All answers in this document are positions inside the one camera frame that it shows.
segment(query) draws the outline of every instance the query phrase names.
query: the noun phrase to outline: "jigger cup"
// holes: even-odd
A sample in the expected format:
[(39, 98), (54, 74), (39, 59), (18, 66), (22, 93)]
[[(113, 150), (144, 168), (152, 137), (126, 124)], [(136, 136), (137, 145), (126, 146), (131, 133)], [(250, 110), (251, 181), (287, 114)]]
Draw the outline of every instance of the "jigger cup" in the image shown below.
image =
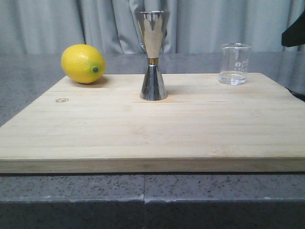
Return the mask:
[(136, 12), (135, 15), (148, 58), (140, 97), (150, 101), (165, 99), (167, 92), (159, 68), (159, 54), (170, 13), (151, 11)]

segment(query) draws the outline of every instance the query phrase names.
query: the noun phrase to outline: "yellow lemon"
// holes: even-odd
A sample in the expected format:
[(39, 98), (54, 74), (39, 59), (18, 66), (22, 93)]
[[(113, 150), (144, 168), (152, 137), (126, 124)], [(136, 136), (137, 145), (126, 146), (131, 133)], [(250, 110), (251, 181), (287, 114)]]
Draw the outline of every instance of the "yellow lemon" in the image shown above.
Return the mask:
[(92, 83), (103, 76), (106, 63), (102, 54), (93, 46), (76, 44), (63, 52), (61, 67), (72, 80)]

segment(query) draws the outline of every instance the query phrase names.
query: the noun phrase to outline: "wooden cutting board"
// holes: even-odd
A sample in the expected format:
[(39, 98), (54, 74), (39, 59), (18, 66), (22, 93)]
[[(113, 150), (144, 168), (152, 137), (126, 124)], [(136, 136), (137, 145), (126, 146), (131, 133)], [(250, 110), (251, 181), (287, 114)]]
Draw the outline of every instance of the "wooden cutting board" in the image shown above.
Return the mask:
[(0, 173), (305, 171), (305, 103), (259, 73), (64, 77), (0, 128)]

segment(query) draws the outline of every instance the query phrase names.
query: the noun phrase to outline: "curtain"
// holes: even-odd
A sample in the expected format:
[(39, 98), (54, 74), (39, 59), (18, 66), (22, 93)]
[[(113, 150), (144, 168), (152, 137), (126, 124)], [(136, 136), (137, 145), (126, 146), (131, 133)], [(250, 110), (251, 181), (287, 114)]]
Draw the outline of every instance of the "curtain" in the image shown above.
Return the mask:
[(143, 53), (136, 11), (171, 15), (162, 52), (220, 52), (243, 42), (254, 52), (284, 48), (281, 34), (304, 0), (0, 0), (0, 53), (62, 53), (86, 43), (102, 53)]

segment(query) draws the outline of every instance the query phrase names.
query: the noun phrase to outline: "jigger brass band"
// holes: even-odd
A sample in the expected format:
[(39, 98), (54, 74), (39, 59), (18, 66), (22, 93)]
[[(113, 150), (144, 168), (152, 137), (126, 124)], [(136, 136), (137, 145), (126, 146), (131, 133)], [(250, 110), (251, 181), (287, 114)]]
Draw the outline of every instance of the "jigger brass band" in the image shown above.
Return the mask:
[(158, 64), (158, 62), (159, 62), (159, 58), (148, 58), (148, 64), (155, 65)]

